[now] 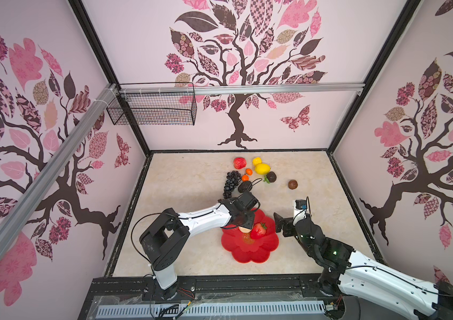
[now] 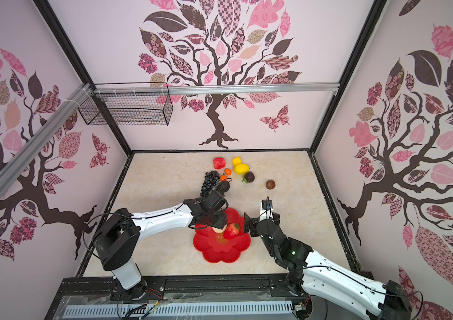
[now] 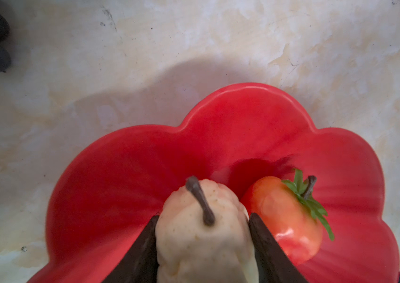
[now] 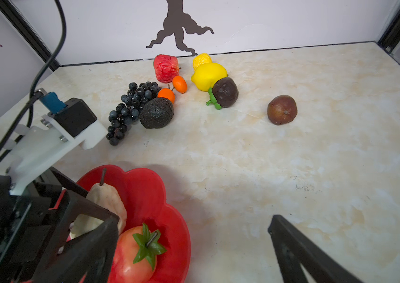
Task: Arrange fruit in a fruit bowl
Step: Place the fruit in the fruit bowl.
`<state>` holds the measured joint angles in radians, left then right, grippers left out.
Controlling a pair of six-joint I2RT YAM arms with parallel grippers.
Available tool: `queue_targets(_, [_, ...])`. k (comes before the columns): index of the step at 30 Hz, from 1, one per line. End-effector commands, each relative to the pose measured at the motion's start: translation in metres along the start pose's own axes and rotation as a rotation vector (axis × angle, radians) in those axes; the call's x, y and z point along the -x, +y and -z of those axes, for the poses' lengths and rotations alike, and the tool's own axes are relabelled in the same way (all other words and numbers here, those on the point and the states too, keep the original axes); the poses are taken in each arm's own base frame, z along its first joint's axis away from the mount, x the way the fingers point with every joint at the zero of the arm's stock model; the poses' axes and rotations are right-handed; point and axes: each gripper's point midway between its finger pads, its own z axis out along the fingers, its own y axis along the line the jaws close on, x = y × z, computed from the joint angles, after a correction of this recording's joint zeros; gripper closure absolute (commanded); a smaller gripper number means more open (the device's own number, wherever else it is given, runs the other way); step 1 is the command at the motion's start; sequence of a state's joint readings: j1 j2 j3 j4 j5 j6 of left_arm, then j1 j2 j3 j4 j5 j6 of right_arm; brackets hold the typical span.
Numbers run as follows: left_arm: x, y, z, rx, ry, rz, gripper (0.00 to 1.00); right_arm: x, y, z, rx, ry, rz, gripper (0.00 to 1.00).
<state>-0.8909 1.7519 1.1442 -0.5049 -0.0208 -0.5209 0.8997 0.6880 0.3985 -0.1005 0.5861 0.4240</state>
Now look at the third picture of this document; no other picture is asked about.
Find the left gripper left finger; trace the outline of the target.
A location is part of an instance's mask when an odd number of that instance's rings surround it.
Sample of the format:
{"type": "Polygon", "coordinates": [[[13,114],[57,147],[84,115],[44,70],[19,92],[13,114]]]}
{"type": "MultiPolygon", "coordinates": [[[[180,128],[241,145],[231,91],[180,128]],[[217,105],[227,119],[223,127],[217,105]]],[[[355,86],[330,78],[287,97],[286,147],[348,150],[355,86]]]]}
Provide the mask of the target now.
{"type": "Polygon", "coordinates": [[[155,228],[159,215],[153,216],[128,252],[103,283],[156,283],[157,251],[155,228]]]}

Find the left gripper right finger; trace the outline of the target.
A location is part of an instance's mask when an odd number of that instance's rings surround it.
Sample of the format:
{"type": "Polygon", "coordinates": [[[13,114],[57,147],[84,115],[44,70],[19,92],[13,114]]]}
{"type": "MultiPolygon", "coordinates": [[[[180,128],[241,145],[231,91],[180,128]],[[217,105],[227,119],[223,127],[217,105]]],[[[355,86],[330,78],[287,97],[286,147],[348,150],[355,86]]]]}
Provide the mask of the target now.
{"type": "Polygon", "coordinates": [[[249,217],[260,283],[308,283],[288,259],[257,213],[249,217]]]}

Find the red strawberry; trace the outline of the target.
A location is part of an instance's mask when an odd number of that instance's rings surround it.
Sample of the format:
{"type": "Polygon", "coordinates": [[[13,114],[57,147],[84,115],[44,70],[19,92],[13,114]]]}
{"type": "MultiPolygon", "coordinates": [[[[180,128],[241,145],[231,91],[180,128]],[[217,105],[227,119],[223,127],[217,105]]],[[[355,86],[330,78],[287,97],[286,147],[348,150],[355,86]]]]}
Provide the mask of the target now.
{"type": "Polygon", "coordinates": [[[248,213],[260,216],[294,265],[309,261],[319,252],[323,231],[331,241],[335,239],[326,209],[313,198],[316,182],[316,176],[304,179],[303,172],[295,169],[293,180],[264,177],[241,198],[248,213]]]}

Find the cream pear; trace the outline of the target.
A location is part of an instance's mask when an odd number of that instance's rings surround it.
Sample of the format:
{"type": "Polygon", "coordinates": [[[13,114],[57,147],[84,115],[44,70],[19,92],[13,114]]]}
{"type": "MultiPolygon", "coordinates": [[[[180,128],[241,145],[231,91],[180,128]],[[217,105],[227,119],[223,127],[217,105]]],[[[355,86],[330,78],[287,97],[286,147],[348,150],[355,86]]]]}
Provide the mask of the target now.
{"type": "Polygon", "coordinates": [[[192,176],[155,228],[159,283],[257,283],[249,215],[227,186],[192,176]]]}

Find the red flower-shaped bowl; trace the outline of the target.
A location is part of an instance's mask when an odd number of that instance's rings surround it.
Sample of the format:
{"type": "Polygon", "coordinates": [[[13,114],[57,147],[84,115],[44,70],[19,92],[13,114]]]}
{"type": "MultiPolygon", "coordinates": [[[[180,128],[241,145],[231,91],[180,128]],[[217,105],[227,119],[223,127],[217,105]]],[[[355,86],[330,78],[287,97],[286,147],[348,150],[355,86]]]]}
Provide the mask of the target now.
{"type": "Polygon", "coordinates": [[[202,100],[178,127],[143,125],[95,141],[58,180],[47,211],[49,263],[34,283],[99,283],[116,267],[169,195],[190,176],[238,197],[258,179],[318,181],[335,239],[299,266],[311,283],[396,283],[400,256],[384,223],[384,175],[357,134],[315,127],[282,90],[234,84],[202,100]]]}

